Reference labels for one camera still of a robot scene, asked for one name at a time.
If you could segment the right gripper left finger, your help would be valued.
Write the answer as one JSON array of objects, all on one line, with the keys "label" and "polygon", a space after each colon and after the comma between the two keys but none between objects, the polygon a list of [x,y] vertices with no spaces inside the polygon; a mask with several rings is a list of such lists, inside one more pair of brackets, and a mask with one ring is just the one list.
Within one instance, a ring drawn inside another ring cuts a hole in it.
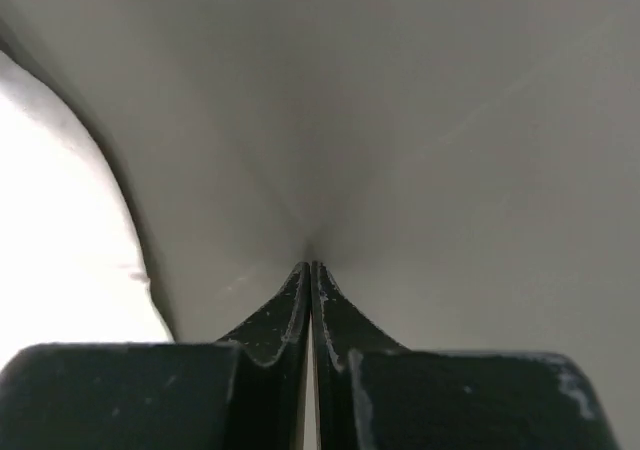
[{"label": "right gripper left finger", "polygon": [[1,374],[5,449],[299,449],[310,268],[198,344],[48,344]]}]

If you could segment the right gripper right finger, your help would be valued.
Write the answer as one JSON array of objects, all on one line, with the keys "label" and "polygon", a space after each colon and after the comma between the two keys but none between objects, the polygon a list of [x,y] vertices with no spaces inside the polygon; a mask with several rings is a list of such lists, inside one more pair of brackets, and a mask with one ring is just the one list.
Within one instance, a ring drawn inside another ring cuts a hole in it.
[{"label": "right gripper right finger", "polygon": [[323,449],[614,449],[586,375],[548,352],[417,351],[310,268]]}]

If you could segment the white t-shirt red print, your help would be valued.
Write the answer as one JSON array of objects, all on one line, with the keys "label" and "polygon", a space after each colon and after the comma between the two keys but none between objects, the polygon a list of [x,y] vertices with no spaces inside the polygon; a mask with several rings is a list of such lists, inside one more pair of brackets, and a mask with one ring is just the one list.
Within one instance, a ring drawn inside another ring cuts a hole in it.
[{"label": "white t-shirt red print", "polygon": [[1,59],[1,359],[49,343],[166,343],[140,239],[74,112]]}]

